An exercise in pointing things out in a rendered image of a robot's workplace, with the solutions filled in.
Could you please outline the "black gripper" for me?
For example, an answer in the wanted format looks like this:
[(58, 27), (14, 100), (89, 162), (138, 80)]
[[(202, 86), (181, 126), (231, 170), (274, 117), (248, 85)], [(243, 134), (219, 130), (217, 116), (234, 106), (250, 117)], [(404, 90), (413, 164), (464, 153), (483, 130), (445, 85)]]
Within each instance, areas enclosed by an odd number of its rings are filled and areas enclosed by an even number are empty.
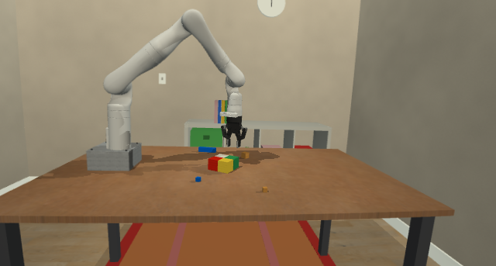
[[(221, 126), (222, 135), (223, 137), (226, 138), (226, 145), (227, 147), (230, 147), (230, 143), (231, 143), (230, 137), (232, 133), (235, 133), (237, 139), (236, 148), (239, 148), (241, 146), (241, 140), (245, 139), (246, 131), (247, 131), (247, 128), (242, 126), (242, 116), (226, 117), (226, 122), (227, 122), (226, 125)], [(226, 128), (228, 130), (227, 132), (226, 132)], [(242, 129), (242, 134), (240, 133), (241, 129)]]

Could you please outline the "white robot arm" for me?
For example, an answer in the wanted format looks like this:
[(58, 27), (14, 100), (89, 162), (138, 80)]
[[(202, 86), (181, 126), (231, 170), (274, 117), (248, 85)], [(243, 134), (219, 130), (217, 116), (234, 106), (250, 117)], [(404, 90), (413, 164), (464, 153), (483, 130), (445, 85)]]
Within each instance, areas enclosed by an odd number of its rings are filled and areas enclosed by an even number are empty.
[(226, 75), (227, 110), (220, 112), (220, 116), (242, 116), (242, 95), (238, 88), (245, 84), (245, 77), (219, 46), (203, 15), (198, 10), (189, 9), (171, 28), (153, 38), (124, 65), (106, 76), (104, 89), (112, 94), (108, 103), (106, 149), (131, 148), (132, 81), (160, 64), (191, 34), (204, 47), (219, 71)]

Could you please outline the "green cube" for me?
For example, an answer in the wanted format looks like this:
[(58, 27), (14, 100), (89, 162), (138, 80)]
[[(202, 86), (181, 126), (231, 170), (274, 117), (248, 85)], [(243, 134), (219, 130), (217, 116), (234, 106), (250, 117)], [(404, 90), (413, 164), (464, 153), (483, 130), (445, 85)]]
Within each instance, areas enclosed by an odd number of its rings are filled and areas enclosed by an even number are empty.
[(233, 160), (233, 170), (235, 170), (239, 167), (239, 157), (229, 155), (228, 157), (224, 157), (224, 158), (228, 158), (228, 159)]

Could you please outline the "red cube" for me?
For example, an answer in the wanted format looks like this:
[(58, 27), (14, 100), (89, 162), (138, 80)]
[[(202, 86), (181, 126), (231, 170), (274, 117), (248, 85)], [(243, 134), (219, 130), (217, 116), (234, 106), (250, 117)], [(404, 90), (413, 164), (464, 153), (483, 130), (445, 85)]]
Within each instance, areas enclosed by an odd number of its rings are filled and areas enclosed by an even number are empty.
[(223, 159), (223, 157), (210, 157), (208, 159), (208, 170), (218, 171), (218, 160)]

